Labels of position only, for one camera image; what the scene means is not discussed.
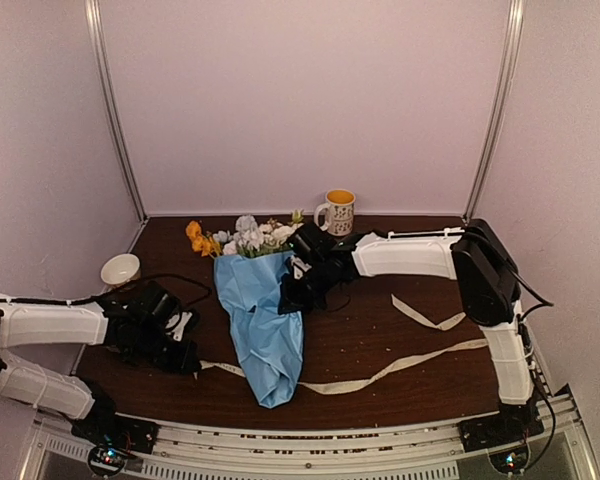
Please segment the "blue fake flower stems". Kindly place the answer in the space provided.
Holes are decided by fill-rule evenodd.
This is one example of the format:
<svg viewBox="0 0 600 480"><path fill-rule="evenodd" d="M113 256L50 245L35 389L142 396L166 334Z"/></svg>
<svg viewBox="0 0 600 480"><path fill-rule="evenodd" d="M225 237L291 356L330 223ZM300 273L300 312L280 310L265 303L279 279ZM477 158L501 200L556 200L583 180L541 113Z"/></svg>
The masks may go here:
<svg viewBox="0 0 600 480"><path fill-rule="evenodd" d="M242 215L236 220L233 232L220 230L211 235L211 240L222 255L255 258L261 253L265 235L253 215Z"/></svg>

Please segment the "blue wrapping paper sheet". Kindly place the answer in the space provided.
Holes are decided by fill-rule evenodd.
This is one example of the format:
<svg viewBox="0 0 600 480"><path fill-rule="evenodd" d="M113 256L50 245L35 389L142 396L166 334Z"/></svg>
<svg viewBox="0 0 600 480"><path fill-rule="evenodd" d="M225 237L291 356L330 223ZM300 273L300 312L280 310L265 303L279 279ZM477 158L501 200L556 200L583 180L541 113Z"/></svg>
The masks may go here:
<svg viewBox="0 0 600 480"><path fill-rule="evenodd" d="M218 300L228 313L234 349L249 386L264 408L289 402L303 369L304 329L299 312L280 314L281 280L289 252L214 261Z"/></svg>

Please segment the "orange fake flower stem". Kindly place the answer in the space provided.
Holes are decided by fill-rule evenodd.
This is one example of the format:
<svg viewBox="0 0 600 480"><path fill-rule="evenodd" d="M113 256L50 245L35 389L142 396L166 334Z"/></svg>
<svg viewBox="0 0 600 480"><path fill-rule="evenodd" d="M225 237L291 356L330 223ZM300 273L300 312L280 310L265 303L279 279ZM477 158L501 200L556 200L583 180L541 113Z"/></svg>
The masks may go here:
<svg viewBox="0 0 600 480"><path fill-rule="evenodd" d="M222 255L220 243L210 233L204 233L199 222L192 220L185 229L191 248L201 257L217 258Z"/></svg>

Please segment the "cream ribbon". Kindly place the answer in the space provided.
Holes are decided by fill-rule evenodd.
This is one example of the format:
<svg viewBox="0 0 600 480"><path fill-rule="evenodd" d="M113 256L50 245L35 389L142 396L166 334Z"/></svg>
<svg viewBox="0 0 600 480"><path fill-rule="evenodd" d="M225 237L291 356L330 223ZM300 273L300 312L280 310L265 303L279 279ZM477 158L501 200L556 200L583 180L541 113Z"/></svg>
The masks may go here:
<svg viewBox="0 0 600 480"><path fill-rule="evenodd" d="M466 315L464 313L457 313L452 317L438 324L435 324L426 316L424 316L416 309L411 307L409 304L400 300L394 294L391 295L391 302L394 308L396 308L399 312L408 317L410 320L418 323L419 325L425 328L433 329L440 332L447 332L454 329L466 318ZM298 385L322 396L345 395L363 390L390 374L418 366L429 360L435 359L443 354L451 352L478 350L481 348L485 348L486 346L487 341L485 338L471 339L429 353L402 357L391 362L386 367L375 373L373 376L366 379L335 381L326 383L312 383L303 381L291 382L285 375L279 374L278 384L280 386L284 386L287 390L290 391L288 397L291 397L295 393L295 390Z"/></svg>

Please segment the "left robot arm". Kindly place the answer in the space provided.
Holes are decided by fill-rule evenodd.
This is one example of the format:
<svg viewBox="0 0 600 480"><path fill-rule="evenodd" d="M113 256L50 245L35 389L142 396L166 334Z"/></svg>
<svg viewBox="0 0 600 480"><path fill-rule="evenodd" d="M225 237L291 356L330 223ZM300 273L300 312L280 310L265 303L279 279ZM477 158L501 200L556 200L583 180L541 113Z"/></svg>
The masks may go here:
<svg viewBox="0 0 600 480"><path fill-rule="evenodd" d="M124 433L114 401L55 356L101 346L163 372L195 375L197 345L185 337L195 320L154 280L79 300L0 294L0 397L83 420L101 443L113 444ZM53 357L44 359L46 353Z"/></svg>

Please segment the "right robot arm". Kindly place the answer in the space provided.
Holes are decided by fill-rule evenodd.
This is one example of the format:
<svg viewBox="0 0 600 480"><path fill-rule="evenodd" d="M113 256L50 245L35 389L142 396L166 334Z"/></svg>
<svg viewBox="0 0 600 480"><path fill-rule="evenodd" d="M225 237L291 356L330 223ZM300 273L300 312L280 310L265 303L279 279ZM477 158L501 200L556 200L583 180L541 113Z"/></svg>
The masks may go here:
<svg viewBox="0 0 600 480"><path fill-rule="evenodd" d="M281 314L324 309L333 287L361 277L415 275L455 281L463 311L485 336L495 368L500 413L493 419L493 433L510 442L530 426L537 393L520 302L522 281L487 222L423 233L354 233L342 240L306 224L286 243L292 255L281 279Z"/></svg>

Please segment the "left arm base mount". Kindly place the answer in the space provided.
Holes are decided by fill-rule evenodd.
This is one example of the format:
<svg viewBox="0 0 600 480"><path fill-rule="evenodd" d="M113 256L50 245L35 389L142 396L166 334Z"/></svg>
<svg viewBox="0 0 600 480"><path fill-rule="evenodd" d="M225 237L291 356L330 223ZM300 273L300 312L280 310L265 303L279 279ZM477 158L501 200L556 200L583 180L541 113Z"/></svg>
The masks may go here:
<svg viewBox="0 0 600 480"><path fill-rule="evenodd" d="M71 433L96 446L113 447L122 452L151 454L157 440L157 423L115 414L104 420L89 415L85 419L67 418Z"/></svg>

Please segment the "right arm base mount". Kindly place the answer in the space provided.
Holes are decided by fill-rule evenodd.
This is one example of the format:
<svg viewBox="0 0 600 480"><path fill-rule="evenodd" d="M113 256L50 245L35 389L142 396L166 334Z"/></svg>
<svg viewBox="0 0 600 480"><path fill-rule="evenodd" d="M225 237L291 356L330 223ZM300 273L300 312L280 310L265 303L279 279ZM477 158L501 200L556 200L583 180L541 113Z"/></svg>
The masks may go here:
<svg viewBox="0 0 600 480"><path fill-rule="evenodd" d="M535 407L502 404L495 414L461 421L458 429L464 451L473 452L522 442L542 434L544 425Z"/></svg>

